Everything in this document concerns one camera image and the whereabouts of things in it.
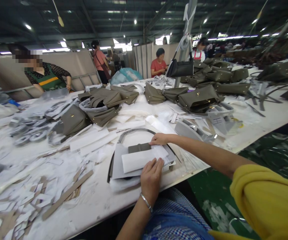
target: ceiling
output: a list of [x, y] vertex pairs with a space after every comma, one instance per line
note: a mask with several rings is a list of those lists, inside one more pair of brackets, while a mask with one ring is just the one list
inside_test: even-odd
[[[219, 32], [248, 35], [265, 2], [198, 1], [191, 33], [203, 33], [208, 38]], [[55, 3], [64, 27], [59, 25], [52, 0], [0, 0], [0, 51], [7, 50], [5, 44], [10, 42], [22, 43], [30, 49], [60, 48], [59, 41], [63, 38], [71, 48], [81, 48], [82, 40], [88, 43], [115, 38], [119, 42], [132, 39], [133, 43], [143, 43], [144, 38], [149, 42], [170, 33], [171, 42], [176, 42], [184, 29], [182, 18], [188, 0], [55, 0]], [[287, 19], [288, 1], [268, 0], [252, 34], [275, 33]]]

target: dark hair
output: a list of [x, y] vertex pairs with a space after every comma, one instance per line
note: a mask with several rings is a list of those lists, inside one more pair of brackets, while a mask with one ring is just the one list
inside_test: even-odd
[[26, 47], [20, 44], [11, 43], [7, 45], [8, 50], [14, 55], [15, 59], [19, 60], [19, 63], [25, 62], [27, 59], [36, 59], [38, 56], [31, 53]]
[[159, 57], [160, 55], [164, 54], [165, 53], [165, 50], [163, 48], [159, 48], [157, 51], [156, 51], [156, 57]]
[[98, 40], [94, 40], [94, 41], [92, 41], [91, 46], [93, 49], [96, 49], [97, 46], [99, 46], [99, 44], [100, 44], [100, 42]]
[[164, 42], [164, 41], [166, 41], [166, 44], [167, 44], [167, 37], [164, 37], [164, 38], [163, 38], [163, 42]]

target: green floor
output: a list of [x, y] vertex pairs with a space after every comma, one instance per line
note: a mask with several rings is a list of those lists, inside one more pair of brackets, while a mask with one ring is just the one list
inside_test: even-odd
[[[245, 148], [239, 155], [288, 178], [287, 135], [269, 133]], [[188, 182], [199, 205], [210, 220], [212, 229], [228, 232], [228, 223], [236, 215], [234, 209], [241, 215], [233, 197], [230, 195], [231, 180], [220, 172], [209, 168], [189, 178]], [[233, 207], [232, 211], [229, 211], [227, 204]], [[231, 231], [235, 230], [238, 235], [260, 239], [249, 225], [245, 227], [245, 224], [234, 221], [232, 226]]]

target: red shirt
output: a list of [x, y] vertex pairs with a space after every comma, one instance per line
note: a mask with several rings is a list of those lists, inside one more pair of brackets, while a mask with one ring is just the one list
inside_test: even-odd
[[166, 69], [166, 63], [165, 61], [162, 61], [161, 63], [157, 62], [157, 59], [153, 60], [151, 62], [150, 69], [153, 69], [154, 71], [158, 71], [161, 69]]

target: bracelet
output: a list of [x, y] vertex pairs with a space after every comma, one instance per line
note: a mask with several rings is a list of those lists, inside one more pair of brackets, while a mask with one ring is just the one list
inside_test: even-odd
[[152, 207], [149, 205], [148, 201], [146, 200], [146, 198], [144, 197], [144, 195], [142, 193], [141, 193], [141, 197], [143, 198], [144, 202], [146, 203], [148, 209], [150, 210], [150, 213], [153, 213]]

